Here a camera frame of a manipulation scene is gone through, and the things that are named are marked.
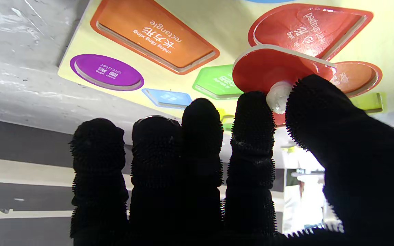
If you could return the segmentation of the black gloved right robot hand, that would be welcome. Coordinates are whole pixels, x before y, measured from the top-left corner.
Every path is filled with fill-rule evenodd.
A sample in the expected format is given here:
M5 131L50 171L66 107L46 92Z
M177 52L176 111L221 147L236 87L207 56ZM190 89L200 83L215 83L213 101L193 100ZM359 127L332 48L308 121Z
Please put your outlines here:
M75 179L70 236L75 246L394 246L394 128L357 108L315 74L288 98L292 139L324 167L324 196L342 226L277 231L275 124L264 93L242 94L221 202L223 129L206 98L182 123L159 115L132 130L131 195L124 131L86 121L70 149Z

